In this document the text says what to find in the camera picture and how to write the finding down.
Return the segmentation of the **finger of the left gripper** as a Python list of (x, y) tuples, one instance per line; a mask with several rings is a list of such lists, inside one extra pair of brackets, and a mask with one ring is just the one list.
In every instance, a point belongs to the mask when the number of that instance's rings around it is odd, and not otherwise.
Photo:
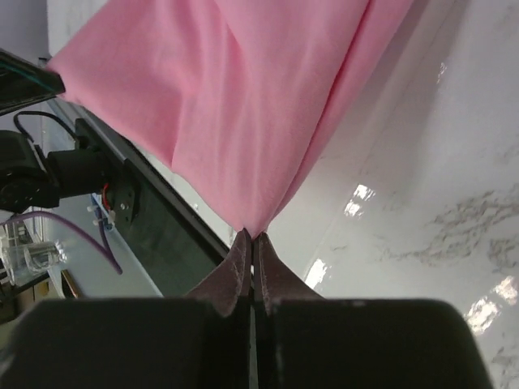
[(1, 49), (1, 115), (7, 115), (63, 94), (62, 78)]

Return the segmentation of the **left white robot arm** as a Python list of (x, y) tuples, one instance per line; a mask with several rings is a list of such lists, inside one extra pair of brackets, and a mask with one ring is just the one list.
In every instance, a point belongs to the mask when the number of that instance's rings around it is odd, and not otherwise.
[[(1, 131), (1, 209), (20, 214), (54, 208), (61, 199), (99, 193), (114, 176), (103, 151), (77, 135), (61, 118), (28, 107), (66, 91), (55, 72), (1, 51), (1, 115), (13, 115), (17, 131)], [(45, 154), (20, 123), (22, 116), (54, 120), (74, 141), (71, 150)]]

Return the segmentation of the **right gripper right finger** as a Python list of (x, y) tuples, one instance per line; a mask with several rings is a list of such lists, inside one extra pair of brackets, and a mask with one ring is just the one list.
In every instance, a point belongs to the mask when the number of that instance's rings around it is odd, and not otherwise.
[(434, 299), (326, 299), (253, 242), (262, 388), (489, 388), (465, 320)]

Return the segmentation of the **pink t shirt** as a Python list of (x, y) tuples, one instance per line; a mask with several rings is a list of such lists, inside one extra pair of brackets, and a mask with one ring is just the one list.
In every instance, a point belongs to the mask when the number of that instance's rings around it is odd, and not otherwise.
[(82, 105), (257, 236), (373, 73), (408, 1), (109, 1), (49, 61)]

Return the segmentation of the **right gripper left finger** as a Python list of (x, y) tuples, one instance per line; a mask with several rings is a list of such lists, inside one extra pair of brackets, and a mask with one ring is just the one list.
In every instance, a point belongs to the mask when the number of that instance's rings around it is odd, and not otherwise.
[(182, 297), (59, 299), (23, 315), (4, 388), (247, 388), (251, 236)]

